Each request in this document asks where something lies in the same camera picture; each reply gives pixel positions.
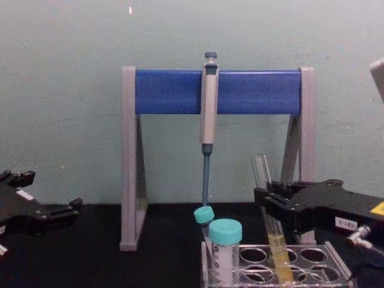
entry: gray stand frame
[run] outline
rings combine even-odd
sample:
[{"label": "gray stand frame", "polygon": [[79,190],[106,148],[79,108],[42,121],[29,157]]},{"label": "gray stand frame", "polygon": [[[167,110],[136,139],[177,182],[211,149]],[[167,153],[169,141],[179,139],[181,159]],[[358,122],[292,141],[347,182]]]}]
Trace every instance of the gray stand frame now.
[{"label": "gray stand frame", "polygon": [[[299,155],[300,181],[315,181],[314,69],[301,67],[301,114],[289,120],[281,181],[293,181]],[[121,251],[136,251],[147,209],[140,117],[136,116],[136,68],[122,68],[121,85]],[[298,238],[315,244],[314,232]]]}]

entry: label sticker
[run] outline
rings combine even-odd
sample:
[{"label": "label sticker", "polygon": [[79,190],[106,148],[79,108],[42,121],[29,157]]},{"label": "label sticker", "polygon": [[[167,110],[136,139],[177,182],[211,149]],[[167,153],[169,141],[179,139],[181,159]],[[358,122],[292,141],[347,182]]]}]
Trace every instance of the label sticker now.
[{"label": "label sticker", "polygon": [[358,229],[358,223],[356,221],[335,217],[336,227],[356,231]]},{"label": "label sticker", "polygon": [[19,190],[16,193],[28,201],[34,200],[33,196],[29,195],[27,192],[25,192],[23,190]]},{"label": "label sticker", "polygon": [[371,210],[371,213],[379,214],[384,216],[384,202],[378,204],[375,208]]}]

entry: pipette handle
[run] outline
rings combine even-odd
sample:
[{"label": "pipette handle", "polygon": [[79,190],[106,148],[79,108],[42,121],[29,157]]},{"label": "pipette handle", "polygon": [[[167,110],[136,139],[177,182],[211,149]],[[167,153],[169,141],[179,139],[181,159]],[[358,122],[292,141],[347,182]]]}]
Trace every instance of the pipette handle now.
[{"label": "pipette handle", "polygon": [[215,140],[215,126],[217,117],[218,94],[218,65],[215,63],[215,52],[205,53],[207,63],[202,73],[202,99],[201,99],[201,144],[213,144]]}]

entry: pipette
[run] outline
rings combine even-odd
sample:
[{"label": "pipette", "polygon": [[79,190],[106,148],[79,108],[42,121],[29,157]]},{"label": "pipette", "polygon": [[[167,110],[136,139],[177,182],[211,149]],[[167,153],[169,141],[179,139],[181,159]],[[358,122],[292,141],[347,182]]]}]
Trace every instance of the pipette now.
[{"label": "pipette", "polygon": [[[264,154],[257,154],[253,156],[252,166],[256,187],[267,190],[268,184],[271,184],[271,177],[269,175],[266,156]],[[266,213],[264,207],[262,207],[262,214],[279,283],[290,287],[290,284],[294,282],[294,279],[292,270],[289,266],[289,256],[283,228],[280,221]]]},{"label": "pipette", "polygon": [[200,142],[204,155],[203,166],[203,206],[208,202],[209,185],[209,159],[212,154],[215,140],[215,126],[217,116],[218,93],[218,65],[215,63],[216,52],[206,52],[208,60],[203,66],[202,72],[202,103],[200,122]]}]

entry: white label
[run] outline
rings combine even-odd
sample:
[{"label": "white label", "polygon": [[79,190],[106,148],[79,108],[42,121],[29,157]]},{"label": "white label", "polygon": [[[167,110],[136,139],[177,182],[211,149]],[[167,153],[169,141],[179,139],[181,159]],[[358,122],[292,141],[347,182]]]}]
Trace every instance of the white label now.
[{"label": "white label", "polygon": [[219,281],[232,281],[232,247],[212,244],[212,273]]},{"label": "white label", "polygon": [[358,223],[356,221],[335,217],[336,227],[356,231],[358,229]]},{"label": "white label", "polygon": [[31,195],[29,195],[27,192],[25,192],[23,190],[19,190],[16,193],[28,201],[34,200],[34,198]]}]

